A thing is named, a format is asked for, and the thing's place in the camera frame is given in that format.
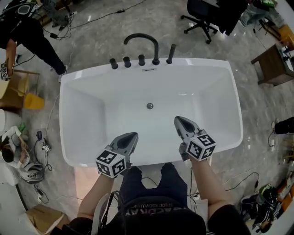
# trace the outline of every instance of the faucet handle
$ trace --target faucet handle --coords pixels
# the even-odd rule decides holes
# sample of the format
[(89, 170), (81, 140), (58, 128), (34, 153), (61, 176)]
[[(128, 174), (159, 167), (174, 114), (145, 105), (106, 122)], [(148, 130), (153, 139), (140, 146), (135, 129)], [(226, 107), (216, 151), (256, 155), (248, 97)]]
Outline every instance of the faucet handle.
[(114, 58), (110, 59), (109, 63), (111, 64), (112, 69), (117, 69), (119, 67), (119, 65), (117, 64)]
[(144, 66), (145, 65), (145, 56), (144, 55), (139, 55), (139, 65)]
[(171, 64), (171, 63), (172, 63), (172, 59), (173, 59), (173, 56), (174, 56), (174, 53), (175, 53), (175, 47), (176, 47), (175, 44), (172, 44), (172, 45), (171, 45), (169, 58), (166, 60), (166, 62), (167, 62), (168, 64)]
[(132, 64), (130, 63), (130, 58), (128, 56), (124, 57), (123, 60), (124, 60), (124, 66), (126, 68), (131, 67)]

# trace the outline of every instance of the gray tile floor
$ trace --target gray tile floor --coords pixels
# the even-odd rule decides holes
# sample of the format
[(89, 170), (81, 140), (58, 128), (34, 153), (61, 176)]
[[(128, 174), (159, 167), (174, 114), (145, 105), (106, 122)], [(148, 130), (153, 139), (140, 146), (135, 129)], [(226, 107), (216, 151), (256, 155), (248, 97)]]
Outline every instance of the gray tile floor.
[[(137, 0), (86, 0), (72, 6), (73, 11), (78, 11), (72, 26), (87, 22), (90, 15), (91, 19), (95, 19), (137, 2)], [(279, 164), (286, 149), (282, 141), (284, 136), (276, 137), (278, 145), (274, 152), (270, 151), (267, 138), (271, 133), (271, 122), (275, 118), (284, 120), (294, 115), (292, 92), (294, 84), (291, 81), (277, 87), (258, 86), (260, 68), (250, 63), (265, 51), (264, 46), (269, 48), (275, 40), (265, 35), (263, 30), (257, 31), (263, 46), (253, 34), (252, 26), (245, 29), (238, 23), (230, 36), (218, 32), (212, 37), (212, 43), (207, 45), (201, 29), (193, 30), (189, 34), (183, 33), (191, 23), (188, 20), (180, 20), (181, 14), (188, 14), (186, 4), (186, 0), (146, 0), (125, 13), (113, 14), (71, 30), (71, 38), (56, 41), (49, 38), (48, 33), (45, 35), (60, 58), (69, 64), (69, 72), (107, 64), (112, 57), (121, 61), (124, 56), (129, 56), (132, 60), (143, 53), (146, 58), (152, 58), (153, 45), (144, 39), (135, 39), (128, 45), (123, 45), (124, 38), (132, 33), (146, 33), (155, 37), (159, 42), (160, 57), (167, 57), (170, 45), (175, 43), (177, 57), (229, 61), (239, 93), (244, 137), (239, 147), (214, 154), (212, 167), (222, 182), (233, 177), (224, 184), (226, 189), (235, 186), (253, 171), (260, 174), (260, 186), (266, 183), (277, 185), (286, 170)], [(51, 32), (56, 31), (50, 25), (46, 29)], [(21, 47), (18, 48), (18, 52), (23, 55), (21, 61), (29, 59), (32, 55)], [(30, 142), (34, 144), (36, 132), (42, 130), (43, 134), (45, 133), (48, 116), (59, 93), (60, 84), (57, 75), (50, 72), (49, 65), (37, 57), (23, 64), (22, 67), (41, 73), (37, 93), (45, 99), (45, 108), (40, 111), (23, 111), (23, 119), (31, 137)], [(57, 102), (47, 133), (47, 139), (52, 146), (49, 161), (53, 171), (46, 172), (46, 178), (40, 183), (40, 188), (49, 197), (48, 206), (62, 210), (70, 218), (74, 218), (81, 199), (94, 184), (97, 172), (94, 168), (73, 168), (65, 163), (60, 144), (58, 110)], [(36, 150), (38, 158), (44, 160), (41, 143), (37, 144)], [(175, 162), (175, 165), (181, 177), (190, 185), (189, 163)], [(144, 166), (143, 175), (159, 182), (160, 168), (161, 165)], [(114, 189), (119, 188), (121, 180), (121, 177), (115, 180)], [(235, 190), (230, 191), (234, 201), (238, 202), (242, 196), (252, 193), (256, 180), (254, 174)], [(144, 183), (147, 187), (154, 187), (154, 184), (147, 179)], [(38, 204), (37, 195), (31, 185), (21, 182), (20, 189), (29, 207)], [(192, 191), (195, 190), (196, 184), (193, 180)]]

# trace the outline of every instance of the black shirt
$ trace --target black shirt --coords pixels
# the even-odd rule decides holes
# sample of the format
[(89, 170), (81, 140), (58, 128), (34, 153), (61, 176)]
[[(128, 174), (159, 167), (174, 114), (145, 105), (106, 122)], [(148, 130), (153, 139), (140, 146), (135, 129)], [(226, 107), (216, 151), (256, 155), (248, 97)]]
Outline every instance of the black shirt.
[[(179, 205), (168, 197), (138, 198), (125, 206), (113, 220), (98, 231), (99, 235), (165, 235), (206, 234), (205, 222), (201, 216)], [(90, 234), (92, 220), (75, 218), (62, 231), (55, 228), (52, 235)], [(250, 235), (250, 231), (233, 205), (218, 209), (208, 221), (208, 228), (217, 235)]]
[[(13, 1), (8, 5), (7, 9), (10, 7), (10, 5), (13, 5)], [(4, 50), (6, 49), (7, 43), (11, 38), (11, 33), (19, 22), (20, 18), (16, 17), (15, 11), (13, 10), (8, 11), (5, 16), (0, 19), (0, 48)]]

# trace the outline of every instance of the yellow container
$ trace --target yellow container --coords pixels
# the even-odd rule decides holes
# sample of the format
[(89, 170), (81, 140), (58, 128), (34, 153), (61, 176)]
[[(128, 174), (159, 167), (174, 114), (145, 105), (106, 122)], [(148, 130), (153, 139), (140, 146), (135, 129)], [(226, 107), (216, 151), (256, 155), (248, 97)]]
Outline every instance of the yellow container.
[(279, 29), (281, 35), (280, 42), (288, 46), (290, 50), (294, 50), (294, 34), (288, 25), (284, 25)]
[(24, 99), (24, 107), (26, 109), (42, 109), (44, 100), (32, 93), (28, 93)]

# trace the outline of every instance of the forearm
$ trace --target forearm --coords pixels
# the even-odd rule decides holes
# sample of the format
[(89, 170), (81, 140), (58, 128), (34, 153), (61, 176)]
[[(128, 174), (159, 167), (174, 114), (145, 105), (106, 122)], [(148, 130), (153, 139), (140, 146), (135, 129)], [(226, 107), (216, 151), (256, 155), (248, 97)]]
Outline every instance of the forearm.
[(6, 57), (8, 58), (7, 68), (9, 71), (13, 70), (16, 52), (17, 52), (17, 44), (12, 39), (10, 39), (6, 47)]
[(89, 218), (94, 216), (95, 208), (100, 199), (107, 193), (111, 192), (114, 179), (99, 175), (92, 189), (84, 197), (79, 207), (78, 217), (87, 215)]
[(206, 160), (191, 162), (200, 197), (208, 201), (210, 218), (220, 207), (231, 203), (230, 196)]
[(19, 138), (21, 143), (25, 144), (25, 142), (24, 142), (24, 140), (23, 140), (23, 138), (21, 136), (19, 136), (18, 138)]

